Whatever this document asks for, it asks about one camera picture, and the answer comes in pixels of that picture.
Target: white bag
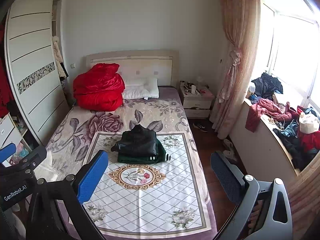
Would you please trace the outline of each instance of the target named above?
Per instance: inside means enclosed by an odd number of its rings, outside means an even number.
[[[313,114],[305,114],[302,112],[299,118],[300,132],[305,134],[314,133],[319,130],[320,121]]]

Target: pink curtain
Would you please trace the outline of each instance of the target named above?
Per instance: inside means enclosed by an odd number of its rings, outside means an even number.
[[[287,187],[293,239],[301,239],[320,211],[320,154]]]
[[[259,39],[260,0],[220,0],[229,59],[209,120],[224,139],[231,131],[250,82]]]

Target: metal screw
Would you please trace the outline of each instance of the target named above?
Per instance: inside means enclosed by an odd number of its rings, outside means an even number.
[[[244,178],[247,180],[247,181],[253,181],[253,177],[251,175],[245,175]]]
[[[276,182],[276,184],[278,184],[278,185],[282,185],[282,184],[283,184],[282,179],[279,179],[279,178],[276,178],[276,179],[275,179],[275,182]]]
[[[37,184],[40,185],[40,184],[42,184],[42,183],[44,183],[44,179],[43,179],[43,178],[40,178],[40,179],[37,180]]]
[[[74,178],[75,176],[73,174],[69,174],[68,176],[66,176],[67,181],[73,181]]]

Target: sliding wardrobe door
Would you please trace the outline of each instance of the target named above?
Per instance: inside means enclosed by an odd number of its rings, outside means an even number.
[[[36,140],[46,145],[68,112],[53,57],[52,0],[15,0],[5,31],[9,82]]]

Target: bed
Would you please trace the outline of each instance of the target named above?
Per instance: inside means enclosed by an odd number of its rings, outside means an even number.
[[[99,149],[104,149],[109,156],[108,168],[84,208],[107,239],[213,239],[217,228],[211,200],[174,88],[177,52],[121,51],[87,56],[88,67],[99,62],[118,63],[118,72],[124,77],[156,76],[159,98],[124,99],[123,105],[113,112],[74,106],[46,146],[47,159],[35,170],[36,176],[47,181],[64,179],[68,174],[76,174]],[[120,140],[123,131],[136,124],[156,131],[171,160],[152,165],[117,163],[117,152],[110,148]],[[137,185],[130,174],[144,176],[140,179],[144,184]],[[59,206],[69,233],[75,237],[63,203]]]

